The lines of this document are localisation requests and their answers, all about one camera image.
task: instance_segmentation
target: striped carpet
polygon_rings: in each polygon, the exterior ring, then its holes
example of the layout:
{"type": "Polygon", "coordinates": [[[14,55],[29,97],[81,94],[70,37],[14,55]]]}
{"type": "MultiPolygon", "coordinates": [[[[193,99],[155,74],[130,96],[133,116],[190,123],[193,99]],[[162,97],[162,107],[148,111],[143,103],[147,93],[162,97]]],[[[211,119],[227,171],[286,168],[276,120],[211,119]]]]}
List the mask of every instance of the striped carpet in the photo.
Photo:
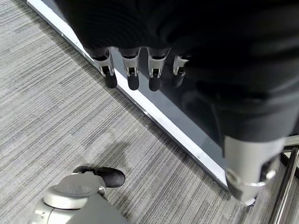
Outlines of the striped carpet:
{"type": "MultiPolygon", "coordinates": [[[[108,200],[131,223],[267,223],[285,167],[248,209],[22,1],[1,2],[0,223],[26,223],[79,165],[122,170],[108,200]]],[[[299,181],[285,223],[299,223],[299,181]]]]}

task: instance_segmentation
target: black fingertip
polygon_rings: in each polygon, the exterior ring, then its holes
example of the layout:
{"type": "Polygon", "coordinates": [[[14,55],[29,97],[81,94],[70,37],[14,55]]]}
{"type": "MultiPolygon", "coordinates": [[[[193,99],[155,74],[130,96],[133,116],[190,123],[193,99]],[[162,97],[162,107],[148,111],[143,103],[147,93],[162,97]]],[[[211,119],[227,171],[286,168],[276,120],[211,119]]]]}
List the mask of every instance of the black fingertip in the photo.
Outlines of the black fingertip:
{"type": "Polygon", "coordinates": [[[139,78],[134,74],[128,76],[128,85],[131,90],[137,90],[139,87],[139,78]]]}
{"type": "Polygon", "coordinates": [[[176,76],[173,75],[171,78],[171,86],[173,88],[178,88],[183,82],[184,76],[177,74],[176,76]]]}
{"type": "Polygon", "coordinates": [[[160,88],[160,79],[157,76],[149,78],[149,89],[153,92],[160,88]]]}
{"type": "Polygon", "coordinates": [[[117,79],[115,74],[113,76],[107,74],[105,79],[105,84],[109,89],[114,89],[117,86],[117,79]]]}

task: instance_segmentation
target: silver pole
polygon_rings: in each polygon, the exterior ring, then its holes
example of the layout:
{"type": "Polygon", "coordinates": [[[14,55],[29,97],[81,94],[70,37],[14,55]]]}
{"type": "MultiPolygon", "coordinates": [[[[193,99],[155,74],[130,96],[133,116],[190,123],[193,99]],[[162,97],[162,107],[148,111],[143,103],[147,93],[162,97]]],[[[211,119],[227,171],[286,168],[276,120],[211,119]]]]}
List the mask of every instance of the silver pole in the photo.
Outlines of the silver pole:
{"type": "Polygon", "coordinates": [[[295,170],[299,160],[299,148],[294,147],[286,167],[285,176],[280,185],[278,196],[276,198],[274,209],[270,217],[270,224],[279,224],[284,212],[285,204],[288,199],[292,181],[294,178],[295,170]]]}

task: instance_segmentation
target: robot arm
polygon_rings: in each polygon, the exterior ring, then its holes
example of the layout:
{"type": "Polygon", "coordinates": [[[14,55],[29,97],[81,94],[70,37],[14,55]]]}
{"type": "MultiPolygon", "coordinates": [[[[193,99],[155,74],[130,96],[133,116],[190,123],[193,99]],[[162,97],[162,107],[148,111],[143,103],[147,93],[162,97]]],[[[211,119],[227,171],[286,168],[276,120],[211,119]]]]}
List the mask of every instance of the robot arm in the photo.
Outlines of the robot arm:
{"type": "Polygon", "coordinates": [[[140,47],[149,53],[149,88],[159,89],[171,48],[172,85],[196,83],[213,113],[213,139],[239,200],[275,176],[284,137],[299,113],[299,5],[288,1],[57,0],[109,88],[117,85],[109,47],[117,47],[136,90],[140,47]]]}

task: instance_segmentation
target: robotic hand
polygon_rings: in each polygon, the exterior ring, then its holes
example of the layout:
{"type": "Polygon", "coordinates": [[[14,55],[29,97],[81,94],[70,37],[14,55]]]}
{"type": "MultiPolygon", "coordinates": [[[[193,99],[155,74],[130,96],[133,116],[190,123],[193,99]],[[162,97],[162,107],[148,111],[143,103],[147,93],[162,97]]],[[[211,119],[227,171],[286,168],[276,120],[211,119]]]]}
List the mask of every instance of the robotic hand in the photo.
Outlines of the robotic hand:
{"type": "MultiPolygon", "coordinates": [[[[289,1],[56,0],[109,88],[117,86],[110,47],[128,84],[138,89],[141,47],[149,54],[149,88],[159,89],[169,50],[171,85],[196,83],[213,122],[203,130],[223,149],[229,190],[254,198],[278,168],[278,155],[299,113],[299,5],[289,1]]],[[[193,116],[204,108],[195,107],[193,116]]]]}
{"type": "Polygon", "coordinates": [[[113,168],[77,167],[58,185],[47,189],[30,224],[128,224],[107,202],[105,188],[117,188],[125,175],[113,168]]]}

